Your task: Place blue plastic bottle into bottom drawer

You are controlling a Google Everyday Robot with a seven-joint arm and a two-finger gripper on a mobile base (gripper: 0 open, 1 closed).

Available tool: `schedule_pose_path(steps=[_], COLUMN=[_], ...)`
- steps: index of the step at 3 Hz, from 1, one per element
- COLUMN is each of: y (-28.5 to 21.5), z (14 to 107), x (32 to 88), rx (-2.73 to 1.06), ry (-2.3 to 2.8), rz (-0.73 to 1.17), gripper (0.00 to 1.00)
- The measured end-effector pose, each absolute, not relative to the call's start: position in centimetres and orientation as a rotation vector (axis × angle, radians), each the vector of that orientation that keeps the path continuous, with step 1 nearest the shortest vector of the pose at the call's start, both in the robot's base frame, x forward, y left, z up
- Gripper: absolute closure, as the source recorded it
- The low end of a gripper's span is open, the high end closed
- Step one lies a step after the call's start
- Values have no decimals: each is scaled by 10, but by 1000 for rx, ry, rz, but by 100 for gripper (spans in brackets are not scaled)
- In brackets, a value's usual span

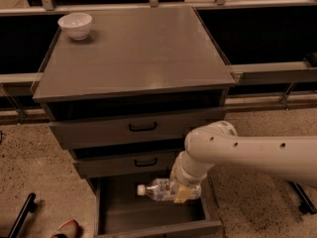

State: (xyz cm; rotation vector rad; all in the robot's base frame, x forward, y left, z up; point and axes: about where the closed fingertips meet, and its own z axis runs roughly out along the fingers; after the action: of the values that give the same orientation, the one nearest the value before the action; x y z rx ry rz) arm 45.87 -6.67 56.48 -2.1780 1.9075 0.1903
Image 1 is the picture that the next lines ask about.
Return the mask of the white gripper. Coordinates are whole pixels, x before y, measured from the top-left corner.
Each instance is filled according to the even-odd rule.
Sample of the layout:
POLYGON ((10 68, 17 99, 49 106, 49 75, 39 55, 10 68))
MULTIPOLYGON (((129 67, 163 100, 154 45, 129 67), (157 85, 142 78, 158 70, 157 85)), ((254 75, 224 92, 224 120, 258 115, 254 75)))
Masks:
POLYGON ((190 175, 182 166, 179 159, 175 160, 173 164, 170 177, 176 179, 179 184, 176 186, 174 203, 183 203, 191 197, 194 191, 193 186, 199 185, 207 177, 207 175, 202 175, 195 177, 190 175))

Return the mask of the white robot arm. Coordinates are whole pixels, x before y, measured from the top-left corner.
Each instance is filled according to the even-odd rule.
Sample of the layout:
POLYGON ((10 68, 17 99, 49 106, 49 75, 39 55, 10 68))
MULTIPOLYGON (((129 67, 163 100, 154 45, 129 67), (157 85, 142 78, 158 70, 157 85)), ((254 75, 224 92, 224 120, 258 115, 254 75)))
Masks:
POLYGON ((174 201, 189 199, 208 171, 222 164, 256 168, 269 175, 317 185, 317 137, 242 137, 226 121, 190 131, 177 156, 171 176, 178 181, 174 201))

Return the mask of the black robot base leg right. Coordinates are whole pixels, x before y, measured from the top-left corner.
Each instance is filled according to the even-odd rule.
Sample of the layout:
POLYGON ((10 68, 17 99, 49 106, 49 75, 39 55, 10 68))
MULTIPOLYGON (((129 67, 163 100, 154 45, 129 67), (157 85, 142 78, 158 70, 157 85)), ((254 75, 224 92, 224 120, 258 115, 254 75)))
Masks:
POLYGON ((300 204, 298 206, 299 211, 303 214, 317 214, 317 208, 310 200, 309 196, 306 194, 302 186, 295 182, 292 182, 290 185, 300 198, 300 204))

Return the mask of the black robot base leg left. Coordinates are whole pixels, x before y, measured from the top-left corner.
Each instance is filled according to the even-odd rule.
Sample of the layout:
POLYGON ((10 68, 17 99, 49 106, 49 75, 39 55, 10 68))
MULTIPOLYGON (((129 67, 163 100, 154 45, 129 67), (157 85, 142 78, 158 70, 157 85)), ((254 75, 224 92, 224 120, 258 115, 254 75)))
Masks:
POLYGON ((18 234, 24 224, 24 221, 26 220, 26 217, 29 213, 33 213, 36 208, 37 204, 35 203, 36 195, 31 192, 27 199, 25 200, 22 209, 20 210, 7 238, 17 238, 18 234))

